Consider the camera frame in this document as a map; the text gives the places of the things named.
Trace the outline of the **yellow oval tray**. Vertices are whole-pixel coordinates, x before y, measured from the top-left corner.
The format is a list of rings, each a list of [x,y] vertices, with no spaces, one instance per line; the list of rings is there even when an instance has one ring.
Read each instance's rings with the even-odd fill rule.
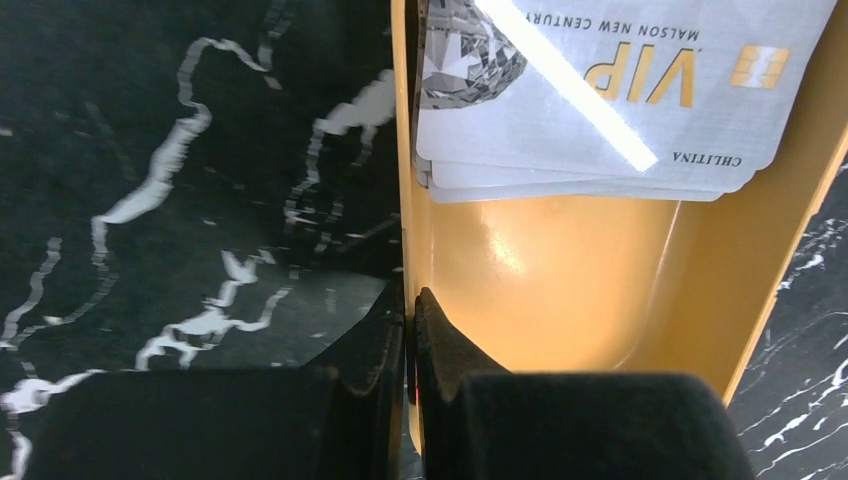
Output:
[[[407,304],[431,290],[513,371],[682,371],[730,402],[847,152],[846,3],[815,48],[774,162],[711,203],[435,203],[411,168],[414,21],[412,4],[392,3]]]

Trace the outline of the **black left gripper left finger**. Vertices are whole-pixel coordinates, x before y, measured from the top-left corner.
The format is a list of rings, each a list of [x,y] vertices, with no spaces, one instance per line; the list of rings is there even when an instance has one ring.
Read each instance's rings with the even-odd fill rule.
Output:
[[[403,287],[299,367],[95,374],[49,403],[27,479],[395,479]]]

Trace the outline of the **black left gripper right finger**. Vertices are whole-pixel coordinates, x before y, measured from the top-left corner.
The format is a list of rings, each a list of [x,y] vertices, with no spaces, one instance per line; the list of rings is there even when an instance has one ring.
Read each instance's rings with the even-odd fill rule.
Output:
[[[416,402],[429,479],[751,479],[725,407],[678,373],[512,373],[415,301]]]

